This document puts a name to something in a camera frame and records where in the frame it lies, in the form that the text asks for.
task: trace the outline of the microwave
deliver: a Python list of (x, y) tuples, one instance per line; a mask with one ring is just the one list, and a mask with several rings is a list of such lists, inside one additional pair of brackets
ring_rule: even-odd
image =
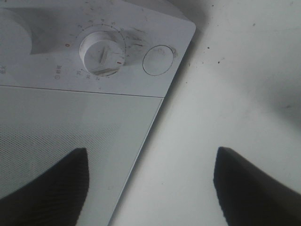
[(0, 225), (108, 225), (195, 29), (165, 0), (0, 0)]

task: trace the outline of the black object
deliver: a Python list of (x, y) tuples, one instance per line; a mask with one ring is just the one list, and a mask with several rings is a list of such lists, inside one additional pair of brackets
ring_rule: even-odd
[(85, 148), (0, 200), (1, 226), (75, 226), (89, 189)]
[(301, 195), (229, 148), (218, 150), (214, 186), (229, 226), (301, 226)]

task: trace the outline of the round button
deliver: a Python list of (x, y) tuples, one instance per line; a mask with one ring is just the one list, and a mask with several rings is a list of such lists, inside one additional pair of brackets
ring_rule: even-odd
[(88, 72), (101, 77), (116, 73), (125, 62), (125, 52), (109, 32), (94, 32), (81, 43), (79, 56)]
[(151, 48), (143, 59), (143, 68), (149, 75), (157, 76), (166, 73), (174, 61), (174, 53), (168, 46)]
[(0, 8), (0, 65), (15, 64), (32, 50), (32, 33), (16, 13)]

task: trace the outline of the white appliance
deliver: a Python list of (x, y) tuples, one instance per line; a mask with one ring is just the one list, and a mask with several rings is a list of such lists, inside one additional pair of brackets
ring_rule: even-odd
[(0, 0), (0, 199), (75, 148), (106, 226), (195, 25), (165, 0)]

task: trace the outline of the perforated mesh screen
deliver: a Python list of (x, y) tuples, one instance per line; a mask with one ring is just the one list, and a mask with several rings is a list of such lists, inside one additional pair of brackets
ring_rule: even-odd
[(118, 125), (0, 125), (0, 198), (26, 185), (77, 147), (88, 151), (91, 178), (105, 164)]

